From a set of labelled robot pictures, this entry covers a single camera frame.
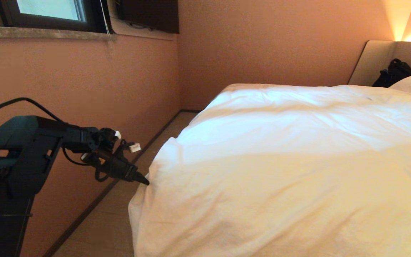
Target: tiled floor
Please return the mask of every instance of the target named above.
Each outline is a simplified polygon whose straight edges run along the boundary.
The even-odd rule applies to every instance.
[[[136,162],[147,174],[156,153],[171,137],[177,137],[194,113],[181,112]],[[132,234],[128,204],[139,183],[118,182],[101,203],[74,231],[54,257],[132,257]]]

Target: upholstered headboard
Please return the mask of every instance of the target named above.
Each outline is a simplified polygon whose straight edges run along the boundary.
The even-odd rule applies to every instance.
[[[411,67],[411,42],[368,41],[348,84],[372,86],[394,58]]]

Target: white duvet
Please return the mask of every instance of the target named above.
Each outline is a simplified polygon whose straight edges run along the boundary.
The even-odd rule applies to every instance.
[[[411,257],[411,94],[231,85],[148,179],[137,257]]]

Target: marble window sill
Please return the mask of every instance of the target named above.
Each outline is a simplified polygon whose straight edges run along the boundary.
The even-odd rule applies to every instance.
[[[116,40],[115,34],[102,34],[85,31],[56,30],[43,28],[0,27],[0,39],[89,39]]]

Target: backpack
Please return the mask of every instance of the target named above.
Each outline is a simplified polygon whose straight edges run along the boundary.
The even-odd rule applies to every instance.
[[[389,88],[394,83],[411,76],[410,66],[399,59],[390,62],[387,69],[380,71],[380,77],[372,86]]]

